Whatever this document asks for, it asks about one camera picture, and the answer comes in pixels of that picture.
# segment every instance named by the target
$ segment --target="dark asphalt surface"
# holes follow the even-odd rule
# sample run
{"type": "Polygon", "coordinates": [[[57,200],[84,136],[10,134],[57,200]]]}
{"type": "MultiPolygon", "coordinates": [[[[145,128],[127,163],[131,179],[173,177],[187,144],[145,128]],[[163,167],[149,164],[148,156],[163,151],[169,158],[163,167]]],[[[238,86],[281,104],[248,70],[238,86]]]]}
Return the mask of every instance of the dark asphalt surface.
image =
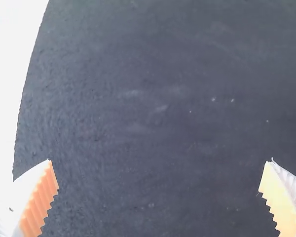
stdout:
{"type": "Polygon", "coordinates": [[[275,237],[296,174],[296,0],[50,0],[14,176],[49,158],[44,237],[275,237]]]}

